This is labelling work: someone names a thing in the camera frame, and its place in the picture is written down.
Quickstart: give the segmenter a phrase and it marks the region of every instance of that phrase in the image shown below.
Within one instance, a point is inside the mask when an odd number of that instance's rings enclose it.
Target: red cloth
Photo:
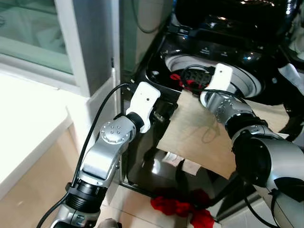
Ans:
[[[203,190],[192,191],[192,196],[197,201],[208,205],[210,199]],[[214,224],[213,217],[206,209],[196,210],[195,207],[188,202],[180,202],[176,199],[169,199],[163,196],[158,196],[151,199],[151,205],[154,209],[160,210],[165,215],[177,214],[181,217],[186,217],[189,213],[193,214],[191,224],[194,228],[212,228]]]

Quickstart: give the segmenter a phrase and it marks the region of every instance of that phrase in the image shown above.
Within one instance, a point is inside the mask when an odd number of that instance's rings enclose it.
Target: washing machine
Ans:
[[[146,81],[159,89],[161,97],[155,124],[131,143],[132,153],[125,155],[123,183],[153,196],[157,188],[187,186],[189,190],[190,183],[199,188],[206,173],[213,182],[214,174],[206,170],[177,180],[176,168],[161,162],[167,152],[156,149],[183,89],[180,76],[185,68],[188,89],[199,96],[195,88],[208,85],[217,63],[232,67],[229,91],[266,105],[284,104],[290,121],[281,132],[289,134],[291,141],[298,137],[304,94],[292,78],[282,75],[282,69],[290,66],[283,45],[300,4],[299,0],[174,1],[168,23],[134,75],[136,82]],[[211,197],[217,192],[204,190]]]

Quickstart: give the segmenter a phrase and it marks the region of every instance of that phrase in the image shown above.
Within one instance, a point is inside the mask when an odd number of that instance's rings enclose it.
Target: window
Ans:
[[[92,96],[111,76],[118,11],[118,0],[0,0],[0,71]]]

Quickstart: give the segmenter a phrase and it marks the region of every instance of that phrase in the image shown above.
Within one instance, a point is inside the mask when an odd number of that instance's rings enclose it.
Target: screw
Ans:
[[[277,79],[276,79],[275,77],[273,77],[273,78],[271,79],[271,81],[272,81],[273,84],[276,84],[276,83],[277,83]]]

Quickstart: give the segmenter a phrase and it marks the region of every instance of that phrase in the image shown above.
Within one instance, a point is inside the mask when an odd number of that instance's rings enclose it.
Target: glass pane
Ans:
[[[120,4],[122,70],[132,74],[170,15],[173,0],[122,0]]]
[[[53,0],[0,0],[0,53],[72,73]]]

